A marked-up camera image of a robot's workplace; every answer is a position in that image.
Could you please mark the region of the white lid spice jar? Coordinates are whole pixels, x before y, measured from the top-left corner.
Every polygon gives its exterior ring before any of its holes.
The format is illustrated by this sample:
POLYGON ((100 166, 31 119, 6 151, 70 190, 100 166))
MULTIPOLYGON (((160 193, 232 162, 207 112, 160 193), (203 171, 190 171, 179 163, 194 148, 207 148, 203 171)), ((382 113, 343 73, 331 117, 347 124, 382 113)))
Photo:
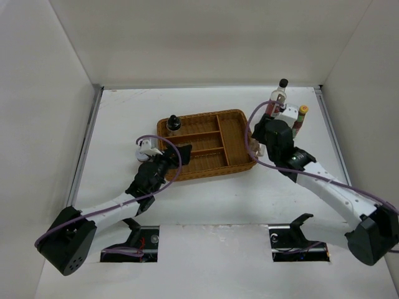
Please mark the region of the white lid spice jar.
POLYGON ((141 153, 139 148, 135 151, 135 157, 141 163, 149 160, 149 156, 145 153, 141 153))

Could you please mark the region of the black cap spice bottle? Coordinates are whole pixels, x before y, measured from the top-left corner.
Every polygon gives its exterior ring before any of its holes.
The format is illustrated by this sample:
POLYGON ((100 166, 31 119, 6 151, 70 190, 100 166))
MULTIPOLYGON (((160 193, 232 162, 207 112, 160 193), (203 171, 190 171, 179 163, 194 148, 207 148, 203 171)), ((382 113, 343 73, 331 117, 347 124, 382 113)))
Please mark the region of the black cap spice bottle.
POLYGON ((171 115, 166 122, 166 129, 168 130, 168 136, 177 136, 180 132, 181 120, 176 115, 171 115))

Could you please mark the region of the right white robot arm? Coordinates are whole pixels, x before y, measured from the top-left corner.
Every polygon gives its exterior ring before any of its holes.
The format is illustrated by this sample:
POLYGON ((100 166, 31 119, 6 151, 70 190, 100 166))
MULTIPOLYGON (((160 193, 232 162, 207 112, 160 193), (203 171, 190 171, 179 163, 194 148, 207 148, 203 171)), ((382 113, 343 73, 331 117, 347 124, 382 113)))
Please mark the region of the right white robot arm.
POLYGON ((311 154, 295 146, 285 121, 263 115, 252 138, 265 145, 273 169, 311 191, 344 219, 343 223, 323 222, 313 214, 300 215, 290 224, 289 239, 294 245, 334 244, 372 266, 398 244, 394 208, 336 180, 311 154))

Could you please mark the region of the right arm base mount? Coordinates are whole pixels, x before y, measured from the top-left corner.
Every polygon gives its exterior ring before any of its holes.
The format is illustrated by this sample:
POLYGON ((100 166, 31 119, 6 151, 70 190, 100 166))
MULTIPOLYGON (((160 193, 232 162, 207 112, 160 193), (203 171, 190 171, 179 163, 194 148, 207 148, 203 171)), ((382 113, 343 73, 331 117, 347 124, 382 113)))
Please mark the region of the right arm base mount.
POLYGON ((274 262, 330 262, 327 244, 307 240, 301 226, 313 215, 305 213, 289 224, 268 227, 274 262))

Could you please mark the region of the pink cap spice jar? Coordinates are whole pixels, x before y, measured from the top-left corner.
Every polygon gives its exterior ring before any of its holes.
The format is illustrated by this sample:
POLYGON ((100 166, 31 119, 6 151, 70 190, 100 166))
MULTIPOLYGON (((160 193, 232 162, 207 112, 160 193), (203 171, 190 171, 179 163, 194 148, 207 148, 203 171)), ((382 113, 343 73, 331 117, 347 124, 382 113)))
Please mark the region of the pink cap spice jar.
POLYGON ((250 147, 251 151, 254 153, 255 157, 258 158, 258 157, 264 156, 266 146, 261 144, 257 140, 251 138, 249 147, 250 147))

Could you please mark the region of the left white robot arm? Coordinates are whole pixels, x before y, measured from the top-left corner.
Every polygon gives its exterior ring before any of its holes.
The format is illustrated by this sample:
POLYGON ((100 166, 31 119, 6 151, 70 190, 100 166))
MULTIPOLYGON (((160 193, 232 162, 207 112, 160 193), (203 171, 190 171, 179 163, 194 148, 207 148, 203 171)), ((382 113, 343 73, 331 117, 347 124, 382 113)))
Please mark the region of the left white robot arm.
POLYGON ((171 169, 180 173, 191 159, 191 145, 167 148, 142 163, 129 187, 114 199, 98 207, 78 210, 68 206, 61 210, 46 233, 34 246, 62 275, 68 276, 83 265, 95 236, 102 230, 146 212, 155 195, 174 180, 166 182, 171 169))

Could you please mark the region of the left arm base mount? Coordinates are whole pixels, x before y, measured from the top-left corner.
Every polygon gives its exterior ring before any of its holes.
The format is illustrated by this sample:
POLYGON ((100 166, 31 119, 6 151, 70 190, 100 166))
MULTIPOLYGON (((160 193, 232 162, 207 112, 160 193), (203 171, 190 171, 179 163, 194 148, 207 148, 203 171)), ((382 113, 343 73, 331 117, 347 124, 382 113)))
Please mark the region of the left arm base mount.
POLYGON ((113 244, 101 251, 102 263, 155 263, 158 261, 159 226, 141 226, 132 218, 123 222, 130 229, 125 242, 113 244))

